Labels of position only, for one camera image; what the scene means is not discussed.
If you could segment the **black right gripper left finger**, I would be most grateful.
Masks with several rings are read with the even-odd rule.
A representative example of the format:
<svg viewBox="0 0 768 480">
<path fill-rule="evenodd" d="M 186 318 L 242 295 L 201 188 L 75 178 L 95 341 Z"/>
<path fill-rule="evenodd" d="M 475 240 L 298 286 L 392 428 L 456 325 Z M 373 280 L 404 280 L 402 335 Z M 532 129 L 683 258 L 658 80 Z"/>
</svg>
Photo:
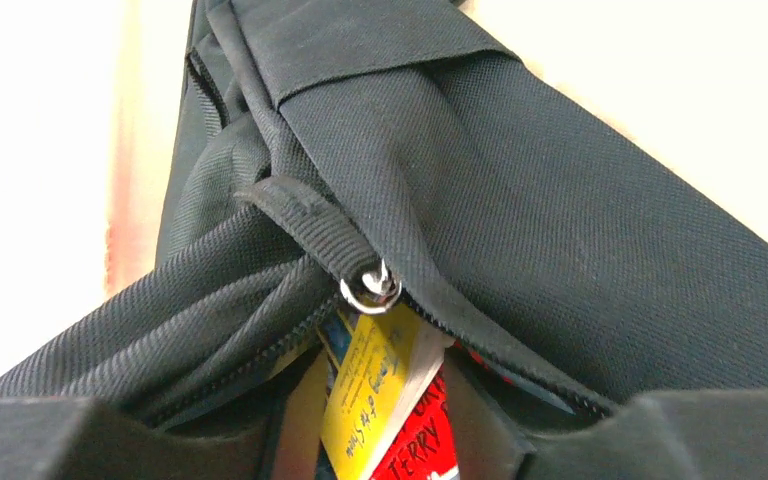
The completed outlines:
<svg viewBox="0 0 768 480">
<path fill-rule="evenodd" d="M 157 431 L 96 400 L 0 399 L 0 479 L 260 479 L 282 404 Z"/>
</svg>

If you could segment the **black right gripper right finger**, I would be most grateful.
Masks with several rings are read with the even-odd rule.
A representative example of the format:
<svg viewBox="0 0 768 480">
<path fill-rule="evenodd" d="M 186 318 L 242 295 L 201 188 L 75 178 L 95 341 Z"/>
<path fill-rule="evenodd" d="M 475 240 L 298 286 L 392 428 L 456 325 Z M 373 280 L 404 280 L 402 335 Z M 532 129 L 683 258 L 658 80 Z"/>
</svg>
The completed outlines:
<svg viewBox="0 0 768 480">
<path fill-rule="evenodd" d="M 648 393 L 594 422 L 458 351 L 443 376 L 465 479 L 768 479 L 768 390 Z"/>
</svg>

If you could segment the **red comic book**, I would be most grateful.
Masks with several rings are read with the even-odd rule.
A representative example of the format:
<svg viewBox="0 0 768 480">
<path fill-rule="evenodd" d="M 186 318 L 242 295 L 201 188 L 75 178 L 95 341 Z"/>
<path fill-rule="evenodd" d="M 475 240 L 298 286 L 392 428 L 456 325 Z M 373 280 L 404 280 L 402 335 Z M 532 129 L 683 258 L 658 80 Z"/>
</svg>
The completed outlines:
<svg viewBox="0 0 768 480">
<path fill-rule="evenodd" d="M 372 479 L 459 479 L 444 369 L 430 385 L 370 475 Z"/>
</svg>

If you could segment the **yellow picture book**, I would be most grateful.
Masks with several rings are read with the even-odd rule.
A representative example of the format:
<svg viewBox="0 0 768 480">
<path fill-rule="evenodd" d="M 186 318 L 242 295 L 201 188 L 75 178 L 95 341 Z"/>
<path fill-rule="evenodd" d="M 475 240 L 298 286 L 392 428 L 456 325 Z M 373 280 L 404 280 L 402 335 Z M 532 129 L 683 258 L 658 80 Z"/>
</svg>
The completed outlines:
<svg viewBox="0 0 768 480">
<path fill-rule="evenodd" d="M 339 313 L 318 336 L 328 359 L 324 455 L 336 478 L 371 479 L 437 376 L 447 337 L 404 304 Z"/>
</svg>

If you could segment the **black student backpack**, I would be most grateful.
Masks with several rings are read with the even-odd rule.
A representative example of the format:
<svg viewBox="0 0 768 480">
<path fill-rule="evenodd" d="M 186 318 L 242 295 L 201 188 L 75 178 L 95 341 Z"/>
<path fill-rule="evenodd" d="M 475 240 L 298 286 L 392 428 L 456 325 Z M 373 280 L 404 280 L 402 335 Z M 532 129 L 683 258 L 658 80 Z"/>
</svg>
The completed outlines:
<svg viewBox="0 0 768 480">
<path fill-rule="evenodd" d="M 155 269 L 0 377 L 189 435 L 281 407 L 338 284 L 586 417 L 768 390 L 768 245 L 447 1 L 197 1 Z"/>
</svg>

